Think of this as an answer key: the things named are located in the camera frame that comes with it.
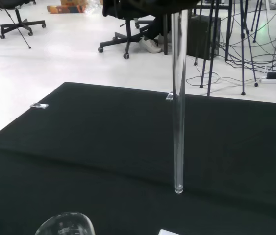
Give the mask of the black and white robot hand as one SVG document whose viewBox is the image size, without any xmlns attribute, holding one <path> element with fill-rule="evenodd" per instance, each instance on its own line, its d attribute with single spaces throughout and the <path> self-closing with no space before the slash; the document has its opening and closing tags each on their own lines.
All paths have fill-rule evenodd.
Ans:
<svg viewBox="0 0 276 235">
<path fill-rule="evenodd" d="M 151 15 L 165 15 L 194 8 L 199 0 L 129 0 L 128 2 Z"/>
</svg>

